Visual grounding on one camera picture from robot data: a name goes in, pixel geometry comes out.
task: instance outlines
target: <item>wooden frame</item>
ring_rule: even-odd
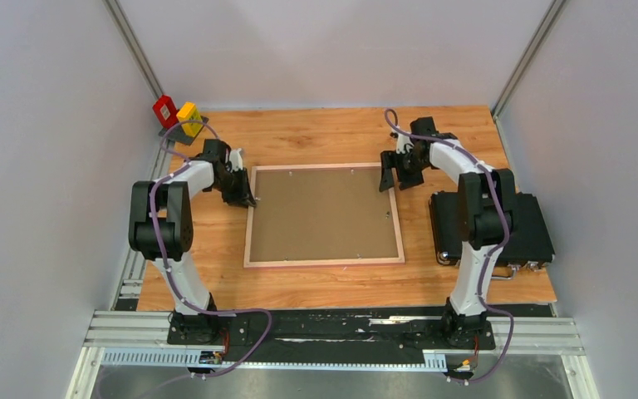
[[[369,169],[380,168],[380,162],[366,162],[354,164],[310,164],[310,165],[271,165],[254,166],[251,169],[251,190],[256,192],[256,175],[259,170],[334,170],[334,169]],[[396,258],[370,258],[370,259],[321,259],[321,260],[297,260],[297,261],[267,261],[251,262],[251,237],[253,235],[253,208],[248,208],[248,221],[246,223],[246,243],[243,251],[244,268],[287,268],[287,267],[311,267],[311,266],[351,266],[358,264],[403,264],[405,262],[405,249],[402,244],[402,233],[400,231],[400,218],[397,214],[397,202],[395,200],[395,189],[389,189],[390,214],[395,227],[395,241],[397,244]]]

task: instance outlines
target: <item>yellow box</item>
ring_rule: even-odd
[[[180,122],[189,120],[201,121],[202,116],[199,114],[199,111],[197,111],[197,106],[193,102],[185,102],[182,108],[177,111],[177,119]],[[201,123],[185,123],[182,125],[182,130],[189,137],[196,137],[199,131],[202,130],[202,127],[204,127],[204,125]]]

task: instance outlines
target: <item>gray wall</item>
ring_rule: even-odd
[[[551,0],[121,0],[177,102],[493,104]]]
[[[638,397],[638,2],[572,1],[502,123],[601,397]]]
[[[103,2],[0,2],[0,398],[64,396],[120,275],[153,100]]]

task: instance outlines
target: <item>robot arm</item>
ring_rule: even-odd
[[[216,189],[221,191],[223,202],[229,205],[246,208],[255,206],[242,155],[242,150],[231,150],[221,140],[205,140],[202,152],[190,159],[187,169],[165,181],[155,192],[156,211],[165,209],[167,215],[164,217],[150,214],[149,195],[158,180],[133,184],[128,237],[130,247],[153,262],[172,292],[176,288],[181,298],[200,308],[213,308],[213,299],[199,278],[189,253],[194,238],[191,199],[199,192]],[[165,270],[152,217],[158,218],[174,287]],[[199,313],[183,303],[178,295],[173,297],[176,312],[186,315]]]
[[[508,224],[508,232],[515,229],[515,185],[510,170],[494,170],[478,161],[463,149],[451,133],[439,133],[430,117],[419,118],[410,124],[411,135],[398,135],[395,151],[383,151],[380,190],[395,185],[395,169],[401,190],[424,183],[422,170],[441,169],[459,185],[459,236],[463,255],[456,286],[447,299],[444,313],[444,335],[454,345],[465,344],[473,335],[483,331],[486,308],[480,300],[488,292],[493,268],[502,248],[503,225],[498,217],[486,173],[495,185]]]

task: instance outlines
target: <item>red box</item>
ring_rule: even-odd
[[[158,121],[160,121],[160,124],[165,129],[169,129],[175,123],[179,122],[177,119],[177,108],[174,107],[172,98],[169,96],[160,96],[153,105],[153,111],[155,112],[155,116],[158,117]]]

